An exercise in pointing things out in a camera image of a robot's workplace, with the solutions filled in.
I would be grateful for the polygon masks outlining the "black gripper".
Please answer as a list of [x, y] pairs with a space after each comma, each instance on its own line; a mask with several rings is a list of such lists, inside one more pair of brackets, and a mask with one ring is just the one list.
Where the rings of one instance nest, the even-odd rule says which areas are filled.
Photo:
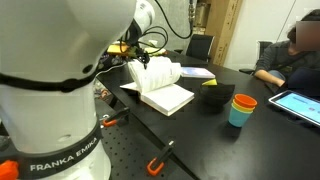
[[149, 54], [142, 49], [141, 47], [138, 46], [131, 46], [128, 49], [128, 56], [138, 59], [140, 62], [142, 62], [144, 69], [147, 69], [147, 65], [150, 61]]

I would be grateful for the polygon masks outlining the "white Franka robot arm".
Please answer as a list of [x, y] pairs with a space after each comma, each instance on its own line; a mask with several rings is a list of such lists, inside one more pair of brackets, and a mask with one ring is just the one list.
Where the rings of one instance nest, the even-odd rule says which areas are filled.
[[0, 0], [1, 180], [109, 180], [94, 79], [124, 34], [154, 20], [148, 0]]

